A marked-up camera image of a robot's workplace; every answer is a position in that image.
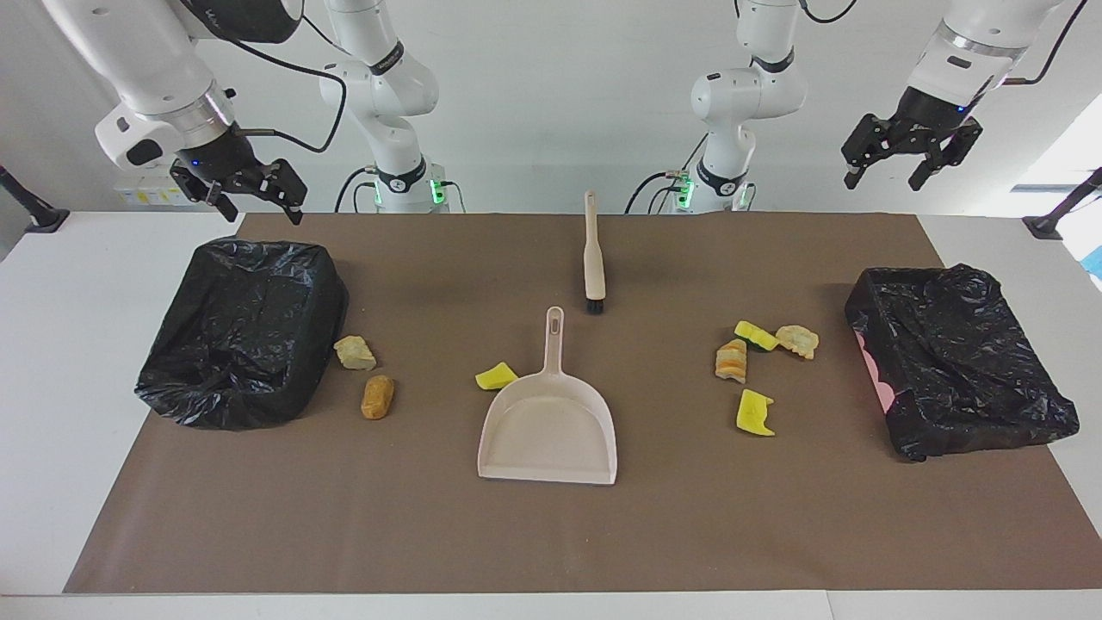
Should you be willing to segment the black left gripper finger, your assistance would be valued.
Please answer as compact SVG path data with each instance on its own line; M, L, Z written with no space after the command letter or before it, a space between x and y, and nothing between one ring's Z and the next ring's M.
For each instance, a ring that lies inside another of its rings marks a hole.
M896 153L892 132L898 119L882 119L875 115L864 115L842 145L842 156L849 166L844 184L850 191L857 188L858 181L871 165L892 157Z
M976 144L981 133L983 127L979 121L965 121L963 126L952 131L930 128L918 130L914 141L918 146L922 146L920 153L923 157L908 180L909 188L921 191L926 181L946 166L960 165L968 156L969 150Z

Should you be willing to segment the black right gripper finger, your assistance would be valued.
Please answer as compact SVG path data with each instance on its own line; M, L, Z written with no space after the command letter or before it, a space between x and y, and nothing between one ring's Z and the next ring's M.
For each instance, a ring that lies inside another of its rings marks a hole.
M186 199L216 208L227 222L236 222L237 207L223 192L220 182L215 181L208 185L182 162L173 162L170 165L170 177L176 181L179 189L183 192Z
M303 219L300 207L306 200L307 186L300 180L295 168L285 157L277 157L271 164L260 165L261 180L258 196L261 200L276 204L282 209L293 226Z

